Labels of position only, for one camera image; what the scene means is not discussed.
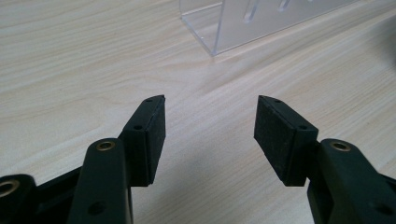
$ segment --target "acrylic holder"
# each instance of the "acrylic holder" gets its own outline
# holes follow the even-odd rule
[[[180,0],[181,18],[212,55],[359,0]]]

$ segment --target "wood grain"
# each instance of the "wood grain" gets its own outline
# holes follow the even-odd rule
[[[178,1],[1,1],[0,176],[37,184],[165,94],[154,185],[135,223],[313,223],[253,139],[257,97],[282,99],[396,177],[396,2],[360,1],[212,58]]]

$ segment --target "mounting hole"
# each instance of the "mounting hole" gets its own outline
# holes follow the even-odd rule
[[[337,150],[340,151],[350,151],[350,147],[344,143],[341,142],[331,142],[330,145]]]
[[[113,148],[116,144],[114,142],[101,142],[96,145],[96,149],[99,151],[107,151]]]
[[[96,202],[90,205],[88,208],[88,214],[91,216],[97,216],[99,214],[102,214],[106,210],[106,202],[101,201],[101,202]]]
[[[14,192],[20,186],[18,180],[6,180],[0,183],[0,198],[6,197],[8,194]]]
[[[386,215],[386,216],[393,215],[392,208],[384,203],[370,203],[370,205],[375,209],[375,211],[377,211],[383,215]]]

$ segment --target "black bracket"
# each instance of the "black bracket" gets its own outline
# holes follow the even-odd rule
[[[146,99],[119,138],[92,143],[80,168],[40,186],[0,178],[0,223],[133,223],[131,187],[154,181],[165,139],[165,98]]]
[[[352,144],[317,137],[318,129],[288,105],[259,97],[254,138],[285,186],[310,179],[316,223],[396,223],[396,181]]]

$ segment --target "transparent plastic box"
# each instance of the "transparent plastic box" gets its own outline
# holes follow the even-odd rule
[[[359,0],[180,0],[181,18],[211,55]]]

